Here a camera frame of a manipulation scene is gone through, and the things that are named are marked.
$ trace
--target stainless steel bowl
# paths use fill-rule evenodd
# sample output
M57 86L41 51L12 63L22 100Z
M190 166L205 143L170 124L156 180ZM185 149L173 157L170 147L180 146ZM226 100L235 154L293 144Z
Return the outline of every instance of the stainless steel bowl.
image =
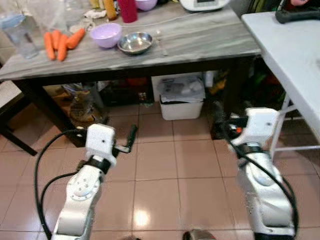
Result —
M146 32L133 32L120 39L118 48L126 54L142 54L152 45L152 36Z

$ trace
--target purple bowl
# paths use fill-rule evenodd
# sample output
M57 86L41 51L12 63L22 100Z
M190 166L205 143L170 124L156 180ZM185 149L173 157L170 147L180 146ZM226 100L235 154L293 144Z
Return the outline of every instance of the purple bowl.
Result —
M121 38L121 25L117 23L106 23L91 30L90 37L100 47L113 48Z
M156 4L157 0L135 0L136 7L143 11L149 11L153 9Z

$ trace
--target yellow bottle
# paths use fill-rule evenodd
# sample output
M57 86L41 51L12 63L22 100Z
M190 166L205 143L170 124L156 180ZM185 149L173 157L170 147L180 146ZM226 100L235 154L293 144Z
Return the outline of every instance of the yellow bottle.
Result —
M117 18L114 0L103 0L107 18L112 21Z
M90 0L93 9L98 9L100 7L99 0Z

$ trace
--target carrot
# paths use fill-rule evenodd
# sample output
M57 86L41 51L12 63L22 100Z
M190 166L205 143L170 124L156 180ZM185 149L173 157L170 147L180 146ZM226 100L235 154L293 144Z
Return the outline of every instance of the carrot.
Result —
M86 31L84 28L80 28L75 34L73 34L71 37L68 38L68 41L66 41L66 46L68 49L74 49L81 39L84 37Z
M54 30L52 32L52 41L53 41L54 50L58 50L60 37L61 37L61 32L59 30Z
M46 51L46 55L48 56L48 58L50 60L55 60L56 55L55 55L55 51L53 49L52 36L51 36L50 32L46 32L44 34L44 46L45 46L45 51Z
M58 47L58 60L62 62L67 57L67 42L68 36L65 34L62 34L59 41L59 47Z

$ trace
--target metal spoon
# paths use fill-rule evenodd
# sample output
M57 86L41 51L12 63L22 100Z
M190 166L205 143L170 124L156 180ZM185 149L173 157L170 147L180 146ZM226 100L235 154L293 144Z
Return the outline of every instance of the metal spoon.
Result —
M162 44L162 41L161 41L162 39L161 39L161 37L162 37L161 31L160 31L159 29L157 29L157 30L156 30L155 39L156 39L159 47L160 47L161 50L162 50L162 55L163 55L163 56L168 56L169 54L168 54L167 50L164 48L164 45Z

